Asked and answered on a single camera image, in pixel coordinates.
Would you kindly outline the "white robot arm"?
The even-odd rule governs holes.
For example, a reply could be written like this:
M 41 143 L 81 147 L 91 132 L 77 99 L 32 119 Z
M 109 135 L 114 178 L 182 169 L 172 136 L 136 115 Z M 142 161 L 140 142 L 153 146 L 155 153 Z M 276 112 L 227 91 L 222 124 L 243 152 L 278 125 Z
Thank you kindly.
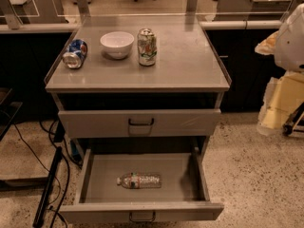
M 283 76 L 272 77 L 267 84 L 258 114 L 257 131 L 271 135 L 284 130 L 304 103 L 304 5 L 297 6 L 278 31 L 256 46 L 255 52 L 273 55 L 275 65 L 285 70 Z

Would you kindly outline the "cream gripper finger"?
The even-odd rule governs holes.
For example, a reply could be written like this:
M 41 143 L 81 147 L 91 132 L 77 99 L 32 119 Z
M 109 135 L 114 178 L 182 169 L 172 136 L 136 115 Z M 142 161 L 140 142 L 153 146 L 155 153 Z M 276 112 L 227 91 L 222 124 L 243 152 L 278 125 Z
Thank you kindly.
M 290 115 L 304 102 L 304 74 L 287 71 L 272 77 L 263 96 L 257 118 L 257 132 L 269 136 L 283 128 Z

